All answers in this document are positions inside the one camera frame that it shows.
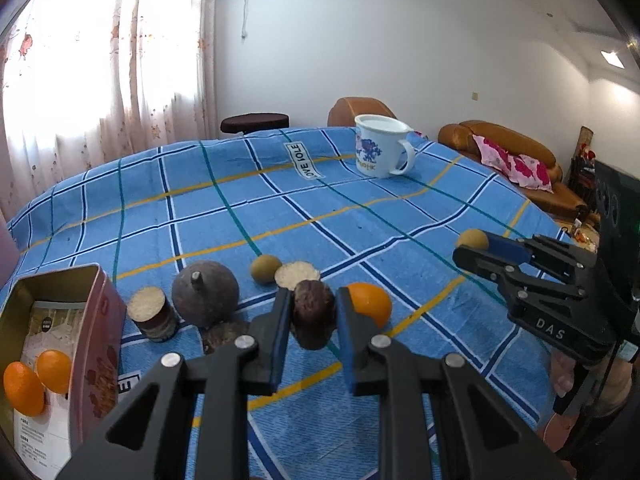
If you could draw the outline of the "right hand holding gripper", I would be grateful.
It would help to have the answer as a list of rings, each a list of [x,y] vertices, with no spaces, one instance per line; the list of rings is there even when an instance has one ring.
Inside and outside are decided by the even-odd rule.
[[[561,398],[578,391],[576,361],[558,350],[553,350],[550,359],[549,378],[552,390]],[[587,378],[582,385],[591,386],[582,405],[578,408],[593,410],[593,417],[613,415],[628,401],[638,366],[636,363],[616,358],[608,368],[608,358],[600,364],[587,367]],[[551,448],[559,451],[576,425],[578,415],[553,413],[538,430],[538,436]]]

